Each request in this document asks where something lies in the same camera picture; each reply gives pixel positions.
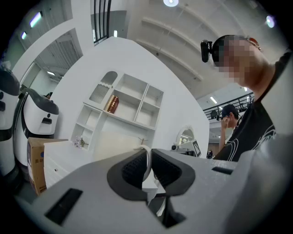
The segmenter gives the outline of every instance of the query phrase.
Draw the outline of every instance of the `railing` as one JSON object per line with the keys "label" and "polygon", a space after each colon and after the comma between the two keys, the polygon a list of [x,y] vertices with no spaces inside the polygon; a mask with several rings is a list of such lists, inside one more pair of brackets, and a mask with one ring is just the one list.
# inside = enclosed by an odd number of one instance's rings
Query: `railing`
{"label": "railing", "polygon": [[251,92],[249,94],[246,94],[244,96],[241,96],[241,97],[235,98],[233,100],[224,102],[224,103],[219,104],[217,106],[207,108],[203,111],[206,114],[207,119],[215,119],[215,118],[217,118],[217,115],[218,116],[222,115],[221,108],[224,108],[224,106],[227,104],[233,104],[236,107],[236,109],[238,110],[238,113],[241,113],[241,112],[244,112],[247,110],[248,106],[251,104],[254,97],[255,97],[255,95],[253,94],[253,92]]}
{"label": "railing", "polygon": [[110,23],[110,11],[111,11],[111,0],[99,0],[99,12],[98,12],[98,28],[97,28],[97,17],[96,17],[96,6],[97,6],[97,0],[94,0],[93,3],[93,15],[94,15],[94,30],[95,30],[95,38],[96,40],[94,43],[97,43],[105,38],[109,38],[109,23]]}

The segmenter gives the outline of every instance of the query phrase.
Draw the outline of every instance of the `white device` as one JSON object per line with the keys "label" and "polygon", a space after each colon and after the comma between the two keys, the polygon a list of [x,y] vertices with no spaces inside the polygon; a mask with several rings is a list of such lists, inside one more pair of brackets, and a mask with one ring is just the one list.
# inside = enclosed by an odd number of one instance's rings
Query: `white device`
{"label": "white device", "polygon": [[15,167],[13,155],[13,114],[19,82],[7,69],[0,69],[0,172],[6,176]]}
{"label": "white device", "polygon": [[189,142],[186,142],[186,143],[183,143],[183,144],[180,144],[180,145],[178,145],[178,148],[179,149],[188,149],[189,151],[194,151],[196,157],[201,156],[201,150],[198,146],[196,139],[189,141]]}
{"label": "white device", "polygon": [[58,107],[35,90],[27,89],[18,105],[14,133],[14,152],[17,160],[27,167],[27,139],[54,138]]}

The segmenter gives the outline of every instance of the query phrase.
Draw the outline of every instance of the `ceiling light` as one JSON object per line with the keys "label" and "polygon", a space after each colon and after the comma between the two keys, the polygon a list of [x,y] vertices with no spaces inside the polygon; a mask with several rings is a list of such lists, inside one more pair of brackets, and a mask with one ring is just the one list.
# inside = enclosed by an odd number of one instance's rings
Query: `ceiling light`
{"label": "ceiling light", "polygon": [[35,16],[34,16],[34,18],[30,21],[30,25],[31,25],[31,27],[34,27],[35,26],[35,24],[40,20],[42,18],[42,12],[40,11],[40,12],[38,12]]}
{"label": "ceiling light", "polygon": [[271,16],[266,17],[266,23],[267,23],[268,27],[270,27],[270,28],[275,26],[274,19]]}
{"label": "ceiling light", "polygon": [[217,104],[217,101],[216,101],[213,97],[210,97],[210,99],[211,99],[215,104]]}
{"label": "ceiling light", "polygon": [[27,36],[26,32],[23,32],[22,33],[22,39],[24,40],[26,38],[26,36]]}
{"label": "ceiling light", "polygon": [[166,6],[173,7],[178,5],[179,0],[164,0],[164,3]]}
{"label": "ceiling light", "polygon": [[55,75],[53,72],[47,71],[48,74],[50,75]]}

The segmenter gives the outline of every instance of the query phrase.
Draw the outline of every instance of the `black t-shirt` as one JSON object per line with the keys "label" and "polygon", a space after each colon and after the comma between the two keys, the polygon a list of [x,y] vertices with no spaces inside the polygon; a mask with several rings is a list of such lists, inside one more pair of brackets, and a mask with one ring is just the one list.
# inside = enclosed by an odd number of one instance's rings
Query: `black t-shirt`
{"label": "black t-shirt", "polygon": [[215,159],[237,162],[243,152],[258,148],[262,142],[272,138],[276,134],[275,127],[264,109],[261,100],[282,74],[290,55],[291,53],[285,53],[276,62],[275,74],[266,91],[258,100],[250,104],[245,114],[239,119],[240,123],[238,127],[224,148],[216,155]]}

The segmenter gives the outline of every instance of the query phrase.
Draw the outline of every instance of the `hand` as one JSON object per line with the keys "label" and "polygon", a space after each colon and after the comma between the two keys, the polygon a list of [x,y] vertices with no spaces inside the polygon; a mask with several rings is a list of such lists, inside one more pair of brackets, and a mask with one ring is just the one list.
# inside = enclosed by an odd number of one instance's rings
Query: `hand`
{"label": "hand", "polygon": [[227,118],[227,117],[224,117],[222,120],[221,120],[221,127],[222,129],[226,129],[228,127],[228,123],[229,123],[230,119]]}

